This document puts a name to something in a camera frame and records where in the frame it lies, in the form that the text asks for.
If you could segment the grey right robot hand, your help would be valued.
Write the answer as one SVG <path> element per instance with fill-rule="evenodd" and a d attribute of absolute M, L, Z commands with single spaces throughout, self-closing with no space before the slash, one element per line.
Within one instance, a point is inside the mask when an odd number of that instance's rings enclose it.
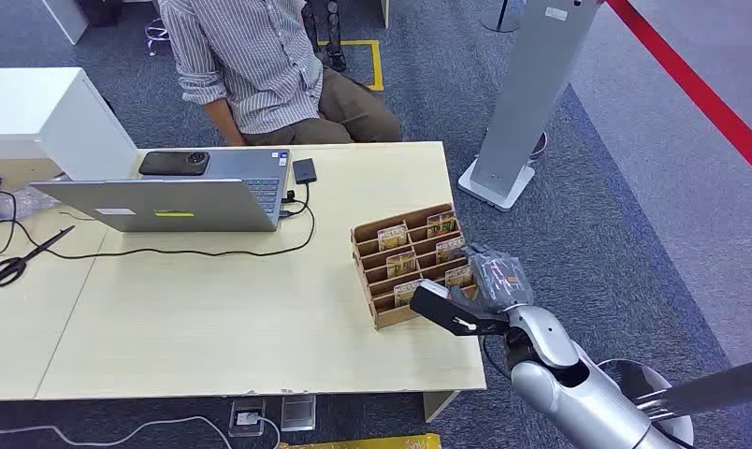
<path fill-rule="evenodd" d="M 499 313 L 533 304 L 532 288 L 517 257 L 481 243 L 466 244 L 452 255 L 467 257 L 481 310 Z"/>

